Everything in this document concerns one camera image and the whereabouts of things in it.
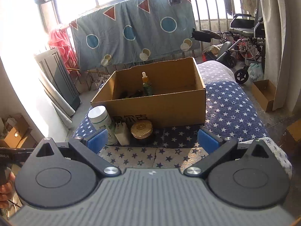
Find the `person's left hand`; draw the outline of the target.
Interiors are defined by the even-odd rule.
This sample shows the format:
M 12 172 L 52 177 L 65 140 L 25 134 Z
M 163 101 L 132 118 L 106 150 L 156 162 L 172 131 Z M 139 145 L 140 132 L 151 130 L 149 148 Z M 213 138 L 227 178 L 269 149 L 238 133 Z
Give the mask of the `person's left hand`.
M 13 197 L 14 190 L 15 190 L 14 182 L 15 182 L 15 175 L 13 172 L 11 172 L 7 183 L 4 185 L 1 185 L 1 187 L 0 187 L 0 208 L 1 209 L 5 209 L 9 206 L 9 200 Z

